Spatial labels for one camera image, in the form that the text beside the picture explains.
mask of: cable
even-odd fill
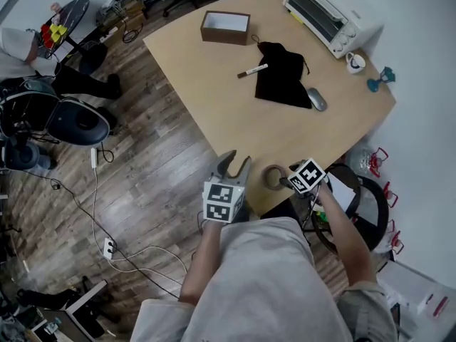
[[[203,219],[203,220],[201,221],[201,223],[200,223],[200,219],[199,219],[199,218],[200,218],[200,214],[201,214],[201,213],[203,213],[202,210],[200,210],[200,211],[198,212],[198,214],[197,214],[197,224],[198,224],[198,230],[199,230],[199,232],[200,232],[199,234],[202,235],[202,234],[203,234],[202,226],[203,226],[203,224],[204,224],[205,222],[207,222],[207,219]]]
[[[120,252],[120,254],[128,261],[131,263],[131,265],[136,269],[138,270],[146,279],[149,279],[150,282],[152,282],[154,285],[156,285],[157,287],[159,287],[160,289],[162,289],[163,291],[166,291],[169,295],[171,296],[174,296],[176,299],[179,299],[178,296],[176,296],[175,294],[173,294],[171,291],[168,291],[167,289],[165,289],[164,287],[162,287],[161,285],[157,284],[155,281],[153,281],[148,275],[146,275],[141,269],[139,269],[131,260],[129,260],[129,258],[127,258],[122,251],[120,251],[119,249],[117,249],[117,251]]]
[[[131,260],[129,260],[130,257],[136,256],[137,254],[139,254],[139,253],[145,251],[146,249],[142,250],[141,252],[138,252],[137,254],[134,254],[134,255],[132,255],[132,256],[126,257],[126,256],[124,255],[124,253],[117,247],[117,243],[116,243],[116,241],[114,240],[114,237],[111,236],[110,233],[109,233],[106,229],[104,229],[103,226],[102,226],[100,223],[98,223],[98,222],[95,220],[95,202],[96,202],[96,195],[97,195],[97,189],[98,189],[98,175],[97,175],[95,169],[94,169],[94,173],[95,173],[95,184],[96,184],[96,187],[95,187],[95,190],[93,191],[93,192],[95,193],[94,196],[93,196],[93,209],[92,209],[93,216],[90,215],[90,213],[88,213],[85,209],[83,209],[83,208],[79,205],[78,201],[76,200],[75,194],[74,194],[71,190],[69,190],[69,189],[68,189],[60,180],[57,180],[57,179],[54,179],[54,178],[50,178],[50,177],[46,177],[46,176],[41,176],[41,175],[33,174],[32,172],[28,172],[28,171],[25,171],[25,170],[23,170],[23,172],[25,172],[25,173],[27,173],[27,174],[29,174],[29,175],[33,175],[33,176],[39,177],[39,178],[41,178],[41,179],[49,180],[49,181],[51,182],[51,186],[52,186],[53,189],[55,188],[55,187],[54,187],[55,185],[53,185],[53,182],[55,182],[55,183],[58,184],[59,186],[62,186],[63,189],[65,189],[66,191],[68,191],[68,192],[71,194],[71,196],[73,197],[73,201],[75,202],[76,206],[77,206],[80,210],[82,210],[84,213],[86,213],[86,214],[92,219],[93,238],[94,238],[94,240],[95,240],[95,244],[96,244],[96,246],[97,246],[97,248],[98,248],[98,251],[99,251],[100,254],[103,256],[103,258],[106,259],[105,256],[104,256],[104,254],[103,254],[103,252],[101,251],[101,248],[100,248],[100,246],[98,245],[98,242],[97,242],[96,237],[95,237],[95,224],[97,224],[97,225],[100,227],[100,229],[102,229],[102,230],[106,233],[106,235],[108,235],[109,238],[111,238],[111,240],[112,240],[113,243],[114,243],[113,246],[114,246],[115,250],[118,251],[118,252],[120,252],[120,254],[122,254],[122,256],[124,257],[124,259],[119,259],[119,260],[114,260],[114,261],[124,261],[124,260],[126,260],[126,261],[128,261],[135,269],[134,269],[134,270],[129,270],[129,271],[123,271],[123,270],[117,269],[116,267],[114,267],[114,266],[110,263],[110,260],[107,259],[107,260],[108,260],[108,263],[109,263],[109,265],[110,265],[111,267],[113,267],[115,270],[117,270],[117,271],[119,271],[119,272],[135,272],[135,271],[139,271],[146,279],[148,279],[148,280],[151,281],[154,285],[156,285],[156,287],[162,289],[163,291],[167,292],[169,295],[174,296],[176,299],[178,299],[178,297],[177,297],[175,294],[171,293],[170,291],[166,290],[166,289],[163,288],[161,285],[159,285],[158,283],[156,283],[155,281],[153,281],[147,274],[145,274],[145,273],[143,272],[143,270],[148,270],[148,271],[154,272],[154,273],[156,273],[156,274],[158,274],[158,275],[160,275],[160,276],[165,277],[166,279],[169,279],[169,280],[174,281],[174,282],[176,282],[177,284],[180,284],[180,285],[181,285],[180,282],[178,282],[178,281],[176,281],[176,280],[174,280],[174,279],[171,279],[170,277],[168,277],[168,276],[166,276],[166,275],[164,275],[164,274],[161,274],[160,272],[155,271],[155,270],[152,270],[152,269],[139,269]]]
[[[154,274],[157,274],[159,276],[163,276],[165,277],[166,279],[168,280],[171,280],[173,282],[175,282],[176,284],[179,284],[180,286],[182,286],[182,284],[180,282],[178,282],[177,280],[174,280],[174,279],[171,279],[170,277],[162,274],[161,272],[158,272],[158,271],[155,271],[155,270],[152,270],[152,269],[145,269],[143,267],[141,267],[140,269],[134,269],[134,270],[121,270],[121,269],[118,269],[117,267],[115,267],[113,264],[111,264],[110,260],[108,259],[108,263],[109,265],[116,271],[119,271],[119,272],[123,272],[123,273],[130,273],[130,272],[137,272],[137,271],[140,271],[140,270],[143,270],[143,271],[151,271],[153,272]]]
[[[114,153],[113,153],[113,151],[112,150],[105,150],[105,148],[103,147],[103,142],[101,143],[101,152],[103,153],[103,158],[105,159],[105,161],[107,163],[111,163],[112,161],[114,161]],[[105,156],[105,152],[111,154],[111,156],[112,156],[111,161],[108,161],[108,159]]]
[[[140,253],[146,251],[147,249],[158,248],[158,249],[162,249],[163,251],[165,251],[165,252],[167,252],[167,253],[173,255],[175,258],[177,258],[177,260],[183,265],[184,270],[185,270],[185,273],[187,273],[187,267],[185,267],[184,262],[182,262],[182,260],[181,260],[176,254],[173,254],[171,251],[168,251],[167,249],[164,249],[164,248],[159,247],[159,246],[149,246],[148,248],[145,248],[145,249],[143,249],[142,251],[139,251],[139,252],[137,252],[137,253],[135,253],[135,254],[133,254],[133,255],[127,257],[127,258],[124,258],[124,259],[108,259],[107,257],[105,257],[105,255],[104,255],[104,253],[101,251],[100,245],[98,244],[98,241],[97,241],[97,239],[96,239],[96,237],[95,237],[95,203],[96,203],[97,191],[98,191],[98,174],[97,174],[96,168],[93,169],[93,173],[95,174],[95,190],[93,190],[93,192],[94,192],[95,194],[93,195],[93,207],[92,207],[92,233],[93,233],[93,240],[95,241],[95,244],[96,244],[96,246],[97,246],[97,248],[98,248],[98,251],[100,252],[101,256],[102,256],[104,259],[106,259],[106,260],[108,261],[109,265],[110,265],[114,270],[117,270],[117,271],[119,271],[119,272],[129,273],[129,272],[136,272],[136,271],[139,271],[140,269],[134,269],[134,270],[128,270],[128,271],[126,271],[126,270],[121,270],[121,269],[118,269],[117,267],[115,267],[114,265],[112,265],[111,262],[112,262],[112,261],[125,261],[125,260],[128,261],[129,258],[134,257],[134,256],[137,256],[138,254],[140,254]],[[116,249],[117,251],[119,251],[119,252],[122,254],[122,252],[117,248],[117,244],[116,244],[116,242],[114,241],[114,238],[112,238],[110,235],[109,235],[109,237],[113,240],[113,243],[115,244],[115,249]],[[161,272],[158,272],[158,271],[155,271],[155,270],[152,270],[152,269],[145,269],[145,268],[141,268],[141,270],[151,271],[151,272],[153,272],[154,274],[163,276],[163,277],[165,277],[166,279],[175,282],[176,284],[182,285],[180,282],[178,282],[178,281],[176,281],[176,280],[174,280],[174,279],[171,279],[170,277],[168,277],[168,276],[162,274]]]
[[[103,228],[103,226],[98,223],[94,218],[92,218],[92,216],[90,215],[90,213],[87,212],[87,210],[85,210],[84,208],[82,208],[78,201],[76,200],[76,196],[74,194],[74,192],[72,192],[71,190],[69,190],[60,180],[57,180],[57,179],[53,179],[53,178],[50,178],[50,177],[46,177],[46,176],[41,176],[41,175],[37,175],[37,174],[33,174],[32,172],[29,172],[29,171],[25,171],[25,170],[22,170],[22,172],[25,172],[29,175],[33,175],[33,176],[36,176],[36,177],[40,177],[41,179],[45,179],[45,180],[49,180],[51,182],[51,186],[53,189],[57,190],[58,187],[54,187],[53,185],[53,182],[55,182],[56,184],[58,184],[59,186],[62,186],[63,189],[65,189],[66,191],[68,191],[71,196],[73,197],[73,201],[75,202],[76,206],[82,210],[84,213],[86,213],[91,219],[93,219],[93,221],[113,240],[113,242],[115,243],[114,241],[114,238],[109,234],[109,232]]]
[[[178,260],[180,262],[180,264],[182,265],[182,267],[184,268],[185,273],[187,273],[187,267],[185,266],[184,262],[182,262],[182,260],[178,257],[178,255],[173,254],[171,251],[168,251],[166,248],[162,248],[162,247],[159,247],[159,246],[149,246],[149,247],[144,248],[142,251],[136,252],[135,254],[132,254],[131,256],[128,256],[126,259],[111,259],[110,261],[125,261],[127,259],[131,259],[134,256],[142,254],[144,251],[147,251],[148,249],[152,249],[152,248],[161,249],[162,251],[165,251],[168,254],[170,254],[171,256],[173,256],[174,258],[176,258],[176,260]]]
[[[309,213],[307,214],[307,217],[305,218],[305,220],[302,222],[302,229],[304,230],[304,226],[306,225],[307,221],[310,219],[310,217],[312,216],[312,212],[314,211],[314,207],[315,207],[315,204],[316,204],[316,200],[318,199],[318,194],[320,194],[320,187],[321,187],[321,184],[318,184],[318,188],[316,190],[316,194],[315,194],[315,200],[312,204],[312,207],[309,207]]]
[[[85,46],[87,46],[89,43],[94,43],[94,45],[91,46],[90,48],[86,48]],[[97,42],[97,41],[89,41],[89,42],[85,42],[85,43],[80,44],[80,46],[88,51],[89,49],[92,49],[93,47],[98,46],[99,44],[100,44],[100,42]],[[65,58],[68,58],[68,59],[73,57],[74,55],[76,55],[78,53],[78,51],[76,51],[75,53],[71,53],[68,49],[66,49],[66,47],[63,47],[63,46],[60,46],[59,48],[62,48],[62,49],[64,49],[66,51],[67,54],[66,54]]]
[[[141,27],[139,29],[132,29],[131,31],[127,32],[127,22],[125,21],[124,18],[122,18],[122,21],[125,25],[125,29],[123,30],[123,37],[122,41],[123,43],[129,44],[132,43],[143,31],[142,29],[144,28],[144,24],[141,24]]]

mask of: yellow object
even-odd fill
[[[62,36],[63,34],[65,34],[66,32],[68,31],[68,29],[62,25],[58,26],[58,32],[60,33],[60,35]]]
[[[52,33],[57,33],[57,31],[58,31],[58,27],[55,24],[51,24],[51,26],[49,28]]]
[[[51,36],[51,39],[57,43],[58,40],[60,39],[61,35],[59,33],[53,33],[52,36]]]
[[[293,12],[290,11],[291,16],[293,16],[299,23],[304,24],[304,22]]]

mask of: white mug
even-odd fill
[[[353,52],[348,52],[345,59],[347,60],[347,70],[349,73],[361,72],[366,66],[364,58]]]

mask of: blue figurine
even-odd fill
[[[373,93],[376,93],[378,91],[378,86],[381,83],[392,83],[394,81],[396,81],[396,75],[394,74],[394,71],[389,67],[385,67],[381,72],[380,78],[378,80],[374,80],[373,78],[368,79],[368,88]]]

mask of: white paper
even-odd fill
[[[205,28],[229,29],[230,31],[246,31],[249,17],[245,15],[208,13],[204,21]]]
[[[328,178],[333,188],[334,197],[343,211],[346,211],[355,197],[355,192],[331,173],[328,174]]]

